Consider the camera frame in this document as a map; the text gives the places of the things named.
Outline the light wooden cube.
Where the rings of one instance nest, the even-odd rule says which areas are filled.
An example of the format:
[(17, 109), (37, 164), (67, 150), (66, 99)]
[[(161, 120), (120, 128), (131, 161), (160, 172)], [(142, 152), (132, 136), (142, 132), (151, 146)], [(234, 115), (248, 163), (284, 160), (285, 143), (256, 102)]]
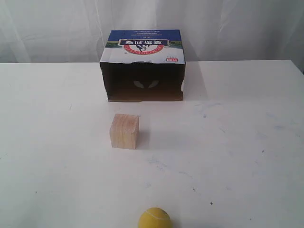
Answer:
[(139, 135), (139, 116), (115, 114), (110, 127), (110, 141), (113, 148), (136, 149)]

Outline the white curtain backdrop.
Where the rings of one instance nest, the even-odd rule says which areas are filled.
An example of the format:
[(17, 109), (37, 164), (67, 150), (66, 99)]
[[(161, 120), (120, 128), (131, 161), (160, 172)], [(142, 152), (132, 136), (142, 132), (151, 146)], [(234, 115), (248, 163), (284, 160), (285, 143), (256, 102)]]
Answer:
[(304, 67), (301, 0), (3, 0), (0, 60), (97, 62), (112, 30), (179, 29), (188, 61)]

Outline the yellow tennis ball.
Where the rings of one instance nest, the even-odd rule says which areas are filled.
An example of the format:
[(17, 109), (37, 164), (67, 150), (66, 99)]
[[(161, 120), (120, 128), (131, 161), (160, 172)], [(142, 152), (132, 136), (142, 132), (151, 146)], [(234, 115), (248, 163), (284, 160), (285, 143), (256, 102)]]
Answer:
[(149, 208), (140, 216), (138, 228), (172, 228), (172, 221), (163, 209)]

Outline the blue white cardboard box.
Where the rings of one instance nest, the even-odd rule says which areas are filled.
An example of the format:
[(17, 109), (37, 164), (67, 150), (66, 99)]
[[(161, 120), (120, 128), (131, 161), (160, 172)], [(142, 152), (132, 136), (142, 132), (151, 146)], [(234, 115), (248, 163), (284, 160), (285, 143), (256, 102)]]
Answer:
[(186, 61), (178, 29), (113, 30), (100, 68), (109, 102), (183, 100)]

